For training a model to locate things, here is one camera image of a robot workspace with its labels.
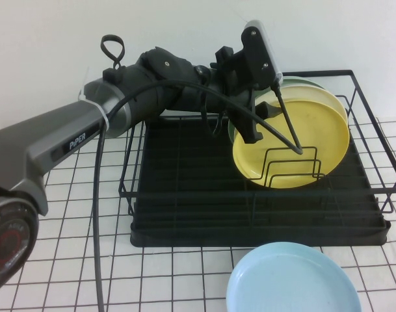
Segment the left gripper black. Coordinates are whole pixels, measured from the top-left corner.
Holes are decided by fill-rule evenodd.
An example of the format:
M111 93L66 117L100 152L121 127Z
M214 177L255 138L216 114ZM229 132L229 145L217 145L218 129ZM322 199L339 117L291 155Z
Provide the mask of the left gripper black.
M232 101L256 112L260 118L274 118L282 113L281 107L262 101L255 105L255 78L247 60L247 48L235 52L232 47L221 47L216 53L216 62L210 64L212 81L210 87L217 87L220 93ZM261 140L261 133L256 129L256 122L249 116L241 118L241 136L246 144L255 144Z

